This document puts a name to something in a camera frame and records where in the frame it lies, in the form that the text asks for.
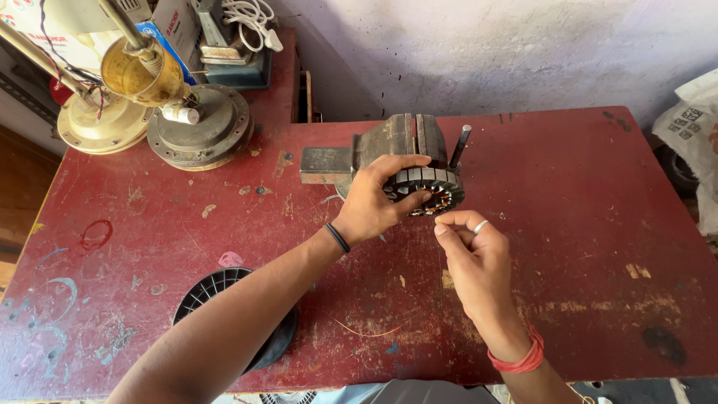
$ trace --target metal rod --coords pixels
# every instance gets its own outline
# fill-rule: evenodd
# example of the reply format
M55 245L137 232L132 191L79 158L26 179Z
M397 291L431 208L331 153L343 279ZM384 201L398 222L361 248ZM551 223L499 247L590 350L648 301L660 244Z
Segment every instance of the metal rod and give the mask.
M52 77L57 76L57 69L55 69L55 65L53 65L50 58L21 33L11 28L8 24L0 24L0 35L20 52L23 52L39 67L46 70ZM60 69L60 82L80 97L84 97L87 94L87 88L62 68Z
M122 34L127 38L127 42L135 50L144 49L146 47L146 41L142 34L139 33L137 27L134 26L132 20L127 15L125 10L117 3L117 0L99 0L100 7L105 10L105 13L112 19L117 27L122 31Z
M454 154L451 156L449 167L455 169L459 165L459 159L461 158L461 153L466 147L466 141L469 139L469 134L471 134L471 126L464 125L464 127L461 128L461 136L459 137L459 141L454 148Z

